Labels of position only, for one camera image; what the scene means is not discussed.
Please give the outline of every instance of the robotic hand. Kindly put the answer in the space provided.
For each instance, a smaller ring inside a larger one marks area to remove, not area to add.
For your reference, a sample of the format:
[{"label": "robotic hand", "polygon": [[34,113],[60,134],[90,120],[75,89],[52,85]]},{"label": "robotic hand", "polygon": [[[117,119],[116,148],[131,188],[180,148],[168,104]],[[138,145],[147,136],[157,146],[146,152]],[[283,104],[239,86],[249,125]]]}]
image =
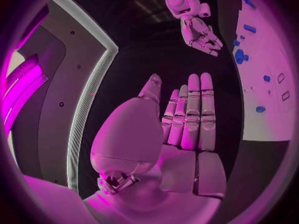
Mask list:
[{"label": "robotic hand", "polygon": [[197,50],[218,56],[214,50],[220,50],[223,44],[213,33],[211,26],[207,26],[198,17],[209,17],[210,7],[200,0],[165,0],[171,14],[181,20],[181,32],[185,43]]},{"label": "robotic hand", "polygon": [[160,86],[159,76],[152,75],[138,97],[117,107],[97,133],[91,163],[100,174],[100,190],[108,196],[119,193],[115,196],[126,202],[135,195],[139,207],[145,193],[147,205],[156,202],[154,195],[169,192],[188,193],[190,200],[194,195],[223,198],[225,172],[213,152],[216,116],[211,76],[192,74],[188,86],[174,90],[162,124]]},{"label": "robotic hand", "polygon": [[197,17],[183,16],[181,18],[181,31],[188,46],[210,55],[218,56],[214,50],[220,50],[223,47],[222,42],[213,33],[212,27],[207,26],[203,20]]}]

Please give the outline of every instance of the blue object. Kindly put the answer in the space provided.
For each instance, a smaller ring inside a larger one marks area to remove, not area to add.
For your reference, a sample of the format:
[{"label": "blue object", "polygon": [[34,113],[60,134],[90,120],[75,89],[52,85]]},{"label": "blue object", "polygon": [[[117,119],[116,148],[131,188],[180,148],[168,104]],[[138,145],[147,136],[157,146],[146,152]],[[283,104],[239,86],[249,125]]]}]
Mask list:
[{"label": "blue object", "polygon": [[235,54],[235,59],[238,64],[242,64],[244,61],[244,52],[242,49],[238,49]]},{"label": "blue object", "polygon": [[253,33],[256,33],[257,32],[257,30],[256,30],[256,28],[255,27],[253,27],[253,26],[249,26],[249,25],[244,25],[244,29],[245,30],[248,30],[248,31],[251,31],[251,32],[253,32]]},{"label": "blue object", "polygon": [[250,7],[252,7],[252,8],[256,8],[255,6],[254,6],[254,4],[250,1],[250,0],[244,0],[244,2],[246,3],[246,4],[248,4]]},{"label": "blue object", "polygon": [[264,76],[264,81],[270,82],[270,80],[271,80],[270,76]]},{"label": "blue object", "polygon": [[256,107],[256,112],[257,112],[257,113],[262,113],[262,112],[264,112],[265,110],[266,110],[266,108],[263,107],[263,106],[257,106],[257,107]]},{"label": "blue object", "polygon": [[234,46],[239,46],[239,45],[240,45],[240,42],[237,40],[234,40]]}]

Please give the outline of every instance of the purple light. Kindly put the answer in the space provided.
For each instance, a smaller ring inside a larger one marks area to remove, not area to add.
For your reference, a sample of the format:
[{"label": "purple light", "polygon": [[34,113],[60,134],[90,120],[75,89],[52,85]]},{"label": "purple light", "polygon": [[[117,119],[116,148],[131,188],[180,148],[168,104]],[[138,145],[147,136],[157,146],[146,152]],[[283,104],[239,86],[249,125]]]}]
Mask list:
[{"label": "purple light", "polygon": [[23,75],[9,90],[7,95],[4,97],[2,103],[2,117],[5,120],[6,116],[16,102],[18,97],[24,92],[24,90],[39,76],[42,75],[42,70],[40,66],[35,66],[29,70],[25,75]]},{"label": "purple light", "polygon": [[22,107],[30,99],[30,97],[48,80],[48,77],[43,75],[34,80],[21,96],[15,101],[14,105],[9,109],[6,119],[4,121],[5,133],[8,137],[11,126],[19,114]]}]

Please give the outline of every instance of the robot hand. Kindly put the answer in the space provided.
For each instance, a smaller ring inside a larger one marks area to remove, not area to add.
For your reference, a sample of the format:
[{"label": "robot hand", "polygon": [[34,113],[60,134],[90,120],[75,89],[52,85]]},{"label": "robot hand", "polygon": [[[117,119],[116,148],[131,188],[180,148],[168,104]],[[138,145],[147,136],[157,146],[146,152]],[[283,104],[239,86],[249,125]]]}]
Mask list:
[{"label": "robot hand", "polygon": [[157,162],[162,176],[160,189],[223,198],[226,177],[214,153],[216,116],[208,73],[200,79],[190,75],[188,86],[172,92],[162,128],[164,145]]},{"label": "robot hand", "polygon": [[207,26],[203,20],[193,16],[181,18],[181,32],[185,43],[197,50],[218,56],[214,50],[223,47],[222,42],[213,33],[211,26]]},{"label": "robot hand", "polygon": [[153,74],[138,97],[118,106],[98,131],[90,158],[103,193],[115,194],[132,185],[137,181],[133,174],[156,164],[163,142],[160,87],[160,77]]}]

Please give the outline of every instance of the robotic arm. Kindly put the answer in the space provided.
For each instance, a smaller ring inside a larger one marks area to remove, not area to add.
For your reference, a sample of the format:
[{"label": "robotic arm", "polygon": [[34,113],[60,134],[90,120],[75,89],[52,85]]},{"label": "robotic arm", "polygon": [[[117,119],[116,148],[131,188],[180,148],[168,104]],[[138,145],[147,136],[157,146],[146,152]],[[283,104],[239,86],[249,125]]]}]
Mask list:
[{"label": "robotic arm", "polygon": [[207,3],[199,0],[165,0],[171,14],[181,20],[181,31],[185,43],[197,50],[213,56],[218,56],[214,50],[220,50],[223,44],[213,33],[211,26],[207,26],[199,19],[211,15]]}]

